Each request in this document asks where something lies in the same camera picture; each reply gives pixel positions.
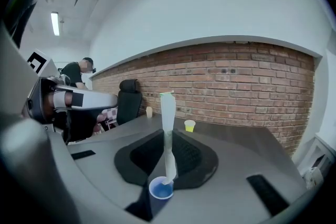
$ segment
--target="gray table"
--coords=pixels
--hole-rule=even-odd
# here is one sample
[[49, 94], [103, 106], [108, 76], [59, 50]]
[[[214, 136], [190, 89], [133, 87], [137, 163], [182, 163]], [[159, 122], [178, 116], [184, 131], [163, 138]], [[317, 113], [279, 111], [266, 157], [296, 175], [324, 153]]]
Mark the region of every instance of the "gray table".
[[[125, 208], [138, 199], [141, 187], [121, 178], [113, 163], [114, 155], [160, 128], [161, 115], [151, 119], [142, 116], [67, 148], [70, 153], [96, 153], [76, 160], [76, 165], [108, 200]], [[184, 120], [179, 118], [175, 118], [174, 128], [210, 146], [218, 155], [219, 166], [202, 187], [175, 191], [153, 222], [205, 223], [223, 219], [251, 224], [267, 220], [269, 212], [246, 180], [254, 174], [262, 174], [290, 204], [306, 192], [290, 157], [266, 128], [196, 122], [194, 132], [189, 133], [184, 131]]]

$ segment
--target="person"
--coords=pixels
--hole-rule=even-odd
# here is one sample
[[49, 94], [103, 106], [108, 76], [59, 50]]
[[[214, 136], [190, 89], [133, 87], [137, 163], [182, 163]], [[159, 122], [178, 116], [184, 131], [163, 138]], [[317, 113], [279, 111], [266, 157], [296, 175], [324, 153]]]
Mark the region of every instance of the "person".
[[67, 64], [61, 70], [61, 74], [65, 74], [70, 78], [70, 86], [87, 90], [88, 88], [82, 81], [82, 73], [91, 73], [93, 70], [93, 60], [90, 57], [85, 57], [80, 62]]

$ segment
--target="ceiling light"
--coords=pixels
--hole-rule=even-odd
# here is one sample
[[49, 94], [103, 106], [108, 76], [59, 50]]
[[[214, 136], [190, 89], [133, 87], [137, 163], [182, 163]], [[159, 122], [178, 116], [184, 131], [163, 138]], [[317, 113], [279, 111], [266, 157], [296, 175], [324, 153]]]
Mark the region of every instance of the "ceiling light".
[[55, 36], [59, 36], [59, 27], [58, 27], [58, 13], [52, 12], [51, 13], [51, 22], [52, 22], [52, 28], [54, 29]]

